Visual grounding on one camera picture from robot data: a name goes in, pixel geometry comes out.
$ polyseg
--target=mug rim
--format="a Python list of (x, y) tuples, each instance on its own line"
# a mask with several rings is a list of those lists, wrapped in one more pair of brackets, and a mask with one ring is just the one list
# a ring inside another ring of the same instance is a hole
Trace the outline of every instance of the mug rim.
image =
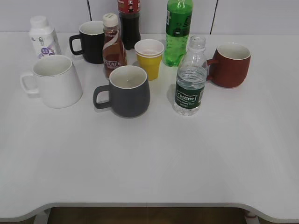
[[(68, 59), (68, 61), (71, 62), (71, 64), (70, 64), (70, 66), (69, 66), (65, 71), (60, 72), (60, 73), (58, 73), (58, 74), (56, 74), (56, 75), (53, 75), (53, 76), (43, 76), (43, 75), (37, 74), (37, 73), (35, 72), (35, 67), (36, 67), (39, 63), (42, 63), (43, 61), (48, 60), (49, 57), (64, 57), (64, 58)], [(44, 77), (44, 78), (49, 77), (49, 78), (50, 78), (50, 77), (60, 76), (60, 75), (62, 75), (62, 74), (64, 74), (64, 73), (68, 72), (68, 71), (71, 69), (72, 66), (73, 66), (73, 61), (72, 61), (69, 57), (67, 57), (67, 56), (65, 56), (65, 55), (51, 55), (51, 56), (47, 56), (47, 57), (43, 57), (43, 58), (39, 59), (39, 60), (34, 64), (32, 70), (33, 70), (33, 73), (34, 73), (35, 75), (39, 76), (39, 77)]]
[[(133, 67), (133, 68), (138, 68), (138, 69), (139, 69), (140, 71), (142, 71), (142, 73), (145, 75), (145, 79), (142, 81), (141, 84), (139, 84), (139, 85), (137, 85), (137, 86), (134, 86), (134, 87), (130, 87), (130, 88), (124, 88), (124, 87), (120, 87), (120, 86), (115, 85), (115, 84), (111, 81), (111, 77), (114, 76), (118, 70), (121, 70), (121, 69), (124, 69), (124, 68), (132, 68), (132, 67)], [(109, 76), (109, 82), (110, 82), (112, 85), (114, 85), (116, 88), (123, 89), (123, 90), (132, 90), (132, 89), (136, 89), (136, 88), (142, 86), (142, 85), (146, 82), (147, 79), (148, 79), (148, 74), (146, 73), (146, 71), (145, 71), (143, 68), (140, 68), (140, 67), (138, 67), (138, 66), (134, 66), (134, 65), (125, 65), (125, 66), (121, 66), (121, 67), (119, 67), (119, 68), (117, 68), (117, 69), (114, 69), (114, 70), (111, 72), (110, 76)]]
[(100, 24), (102, 25), (102, 27), (104, 28), (104, 22), (103, 22), (103, 21), (88, 21), (88, 22), (85, 22), (85, 23), (83, 23), (83, 24), (80, 25), (80, 27), (79, 27), (79, 32), (80, 32), (80, 33), (83, 33), (83, 34), (85, 34), (85, 35), (89, 35), (89, 36), (96, 36), (96, 35), (101, 35), (101, 34), (104, 33), (104, 30), (102, 30), (102, 32), (101, 32), (101, 33), (98, 33), (98, 34), (87, 34), (87, 33), (83, 32), (83, 31), (82, 31), (82, 27), (83, 27), (84, 25), (87, 25), (88, 23), (89, 23), (89, 24), (90, 24), (90, 23), (100, 23)]
[[(240, 58), (240, 59), (237, 59), (237, 58), (231, 58), (231, 57), (225, 56), (225, 55), (223, 55), (223, 54), (219, 51), (219, 48), (220, 48), (221, 46), (224, 46), (224, 45), (239, 45), (239, 46), (245, 48), (246, 50), (248, 50), (249, 55), (248, 55), (247, 57)], [(242, 60), (245, 60), (245, 59), (248, 59), (248, 58), (251, 57), (251, 51), (250, 51), (247, 47), (245, 47), (244, 45), (239, 44), (239, 43), (236, 43), (236, 42), (227, 42), (227, 43), (224, 43), (224, 44), (219, 45), (219, 46), (217, 47), (217, 52), (218, 52), (221, 56), (223, 56), (224, 58), (228, 58), (228, 59), (236, 60), (236, 61), (242, 61)]]

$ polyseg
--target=green bottle label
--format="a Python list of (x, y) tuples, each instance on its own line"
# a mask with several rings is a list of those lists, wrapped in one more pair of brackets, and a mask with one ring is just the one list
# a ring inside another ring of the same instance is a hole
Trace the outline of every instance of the green bottle label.
[(185, 14), (173, 13), (167, 10), (166, 33), (174, 37), (183, 37), (189, 34), (192, 11)]
[(185, 109), (193, 109), (201, 104), (204, 87), (198, 90), (187, 90), (177, 84), (175, 93), (175, 102)]

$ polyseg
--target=bottle label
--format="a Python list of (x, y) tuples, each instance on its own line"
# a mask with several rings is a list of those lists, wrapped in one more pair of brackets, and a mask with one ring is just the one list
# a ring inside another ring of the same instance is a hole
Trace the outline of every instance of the bottle label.
[(44, 56), (61, 54), (55, 31), (49, 35), (32, 35), (31, 41), (38, 59)]
[(201, 104), (202, 94), (204, 93), (204, 88), (198, 90), (187, 90), (177, 84), (175, 92), (175, 102), (177, 105), (185, 109), (193, 109)]
[(117, 0), (118, 11), (121, 13), (138, 13), (140, 11), (140, 0)]
[(174, 37), (183, 37), (189, 34), (192, 11), (185, 14), (173, 13), (167, 10), (166, 33)]
[(117, 69), (118, 67), (123, 66), (123, 64), (121, 64), (121, 62), (118, 61), (108, 61), (104, 59), (104, 63), (105, 63), (105, 67), (106, 69)]

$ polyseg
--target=water bottle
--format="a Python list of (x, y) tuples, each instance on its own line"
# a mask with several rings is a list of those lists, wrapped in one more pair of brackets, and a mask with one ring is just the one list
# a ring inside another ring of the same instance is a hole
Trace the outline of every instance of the water bottle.
[(204, 37), (192, 36), (188, 51), (178, 67), (174, 108), (184, 116), (195, 114), (201, 105), (207, 77), (205, 45)]

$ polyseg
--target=purple label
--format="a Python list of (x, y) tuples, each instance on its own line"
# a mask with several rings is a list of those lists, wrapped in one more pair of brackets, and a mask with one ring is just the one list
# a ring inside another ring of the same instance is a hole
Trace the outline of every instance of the purple label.
[(47, 55), (47, 54), (49, 54), (49, 49), (42, 48), (41, 52), (42, 52), (43, 55)]

